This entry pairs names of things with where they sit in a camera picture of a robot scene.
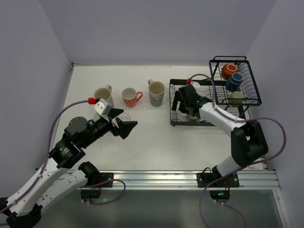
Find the clear glass cup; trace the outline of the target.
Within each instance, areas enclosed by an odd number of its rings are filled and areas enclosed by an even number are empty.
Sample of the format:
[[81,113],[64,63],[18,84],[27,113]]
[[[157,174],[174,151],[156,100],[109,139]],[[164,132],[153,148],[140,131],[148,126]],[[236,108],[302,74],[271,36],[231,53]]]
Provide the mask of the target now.
[[121,121],[124,121],[124,122],[128,122],[128,121],[131,121],[131,116],[126,113],[126,112],[123,112],[122,114],[120,114],[118,116],[118,118],[121,120]]

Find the teal ceramic cup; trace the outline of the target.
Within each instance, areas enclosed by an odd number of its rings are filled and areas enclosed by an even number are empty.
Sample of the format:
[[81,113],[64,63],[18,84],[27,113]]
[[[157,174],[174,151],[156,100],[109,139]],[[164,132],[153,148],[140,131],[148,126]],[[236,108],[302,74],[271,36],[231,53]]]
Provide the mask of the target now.
[[100,119],[100,115],[98,113],[94,114],[93,120],[97,122]]

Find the small beige patterned cup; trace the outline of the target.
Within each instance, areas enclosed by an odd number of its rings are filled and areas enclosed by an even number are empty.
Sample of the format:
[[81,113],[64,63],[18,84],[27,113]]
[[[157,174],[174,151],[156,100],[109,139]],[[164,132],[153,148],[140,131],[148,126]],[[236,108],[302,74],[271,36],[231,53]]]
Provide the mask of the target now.
[[191,114],[187,114],[187,119],[189,122],[199,122],[200,119],[194,115],[191,115]]

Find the beige ceramic mug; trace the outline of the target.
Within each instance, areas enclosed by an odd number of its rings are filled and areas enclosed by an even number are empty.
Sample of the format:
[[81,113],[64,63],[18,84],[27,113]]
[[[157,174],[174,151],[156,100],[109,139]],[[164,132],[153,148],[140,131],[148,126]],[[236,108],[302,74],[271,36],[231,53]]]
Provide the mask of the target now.
[[113,97],[112,97],[112,87],[110,85],[106,85],[105,87],[99,88],[94,92],[95,99],[104,99],[109,104],[114,106]]

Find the tall floral cream mug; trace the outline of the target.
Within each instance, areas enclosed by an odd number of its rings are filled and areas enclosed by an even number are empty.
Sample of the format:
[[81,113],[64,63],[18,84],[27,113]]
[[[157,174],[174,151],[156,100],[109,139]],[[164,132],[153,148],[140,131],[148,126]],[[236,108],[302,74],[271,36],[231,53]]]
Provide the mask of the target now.
[[162,82],[150,79],[148,81],[148,92],[150,104],[153,107],[160,107],[164,98],[165,85]]

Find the orange ceramic mug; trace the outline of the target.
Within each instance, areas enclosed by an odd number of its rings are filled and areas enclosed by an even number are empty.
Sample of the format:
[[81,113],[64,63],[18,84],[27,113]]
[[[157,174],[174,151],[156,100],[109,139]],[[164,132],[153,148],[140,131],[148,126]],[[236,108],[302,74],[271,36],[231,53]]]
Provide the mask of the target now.
[[136,92],[133,88],[126,88],[122,91],[122,99],[127,107],[135,107],[142,96],[143,93],[141,91]]

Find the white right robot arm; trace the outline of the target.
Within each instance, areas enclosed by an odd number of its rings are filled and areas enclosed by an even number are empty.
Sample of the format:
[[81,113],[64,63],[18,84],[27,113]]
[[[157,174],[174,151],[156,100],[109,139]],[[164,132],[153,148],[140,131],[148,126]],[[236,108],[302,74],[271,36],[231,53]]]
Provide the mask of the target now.
[[268,145],[258,121],[246,122],[222,110],[212,100],[199,95],[193,85],[184,85],[175,92],[172,110],[210,122],[230,137],[231,154],[212,168],[212,182],[242,169],[268,153]]

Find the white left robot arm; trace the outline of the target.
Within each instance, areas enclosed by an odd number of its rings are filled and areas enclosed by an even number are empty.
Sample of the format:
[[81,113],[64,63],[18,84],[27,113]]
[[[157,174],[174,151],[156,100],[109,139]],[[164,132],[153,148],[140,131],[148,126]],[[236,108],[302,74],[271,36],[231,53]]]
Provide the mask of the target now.
[[99,181],[98,169],[89,161],[59,183],[67,173],[85,156],[84,149],[106,133],[125,139],[138,124],[137,121],[122,121],[118,115],[122,109],[113,108],[107,118],[98,121],[84,117],[73,118],[64,129],[63,137],[48,155],[34,176],[15,194],[0,199],[0,211],[7,215],[6,222],[11,228],[32,228],[41,219],[41,214],[52,203],[62,199],[71,191],[84,186],[96,185]]

